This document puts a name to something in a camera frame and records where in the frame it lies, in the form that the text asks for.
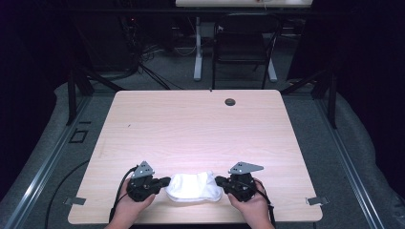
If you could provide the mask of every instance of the black circular hole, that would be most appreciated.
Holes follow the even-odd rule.
[[[228,106],[233,106],[233,105],[235,105],[235,103],[236,103],[236,101],[233,98],[227,98],[225,100],[225,104],[228,105]]]

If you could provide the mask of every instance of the office chair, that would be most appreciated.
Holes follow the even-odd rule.
[[[230,13],[214,26],[212,58],[212,89],[215,89],[216,65],[264,65],[262,89],[268,78],[268,64],[282,23],[275,15],[265,12]]]

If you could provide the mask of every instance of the white towel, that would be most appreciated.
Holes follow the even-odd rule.
[[[223,194],[211,171],[195,175],[173,175],[165,191],[176,202],[218,201]]]

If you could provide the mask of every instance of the wooden table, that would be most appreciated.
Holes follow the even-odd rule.
[[[224,102],[232,98],[236,104]],[[132,91],[117,93],[77,193],[69,222],[107,223],[123,175],[146,160],[154,177],[227,173],[239,161],[264,166],[260,179],[277,221],[317,221],[307,167],[277,91]],[[177,203],[162,189],[138,223],[244,222],[227,196]]]

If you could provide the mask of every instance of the hand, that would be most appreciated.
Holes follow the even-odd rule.
[[[260,180],[255,178],[255,182],[257,189],[264,193],[265,189],[260,184]],[[247,202],[238,201],[230,193],[228,194],[228,197],[232,206],[242,213],[246,223],[252,229],[274,229],[269,219],[267,202],[262,195],[256,194]]]
[[[143,202],[135,202],[128,197],[126,189],[128,186],[129,178],[127,178],[122,184],[119,197],[123,197],[117,207],[114,217],[111,222],[105,227],[106,229],[128,229],[138,219],[140,212],[147,208],[155,199],[155,194],[148,197]]]

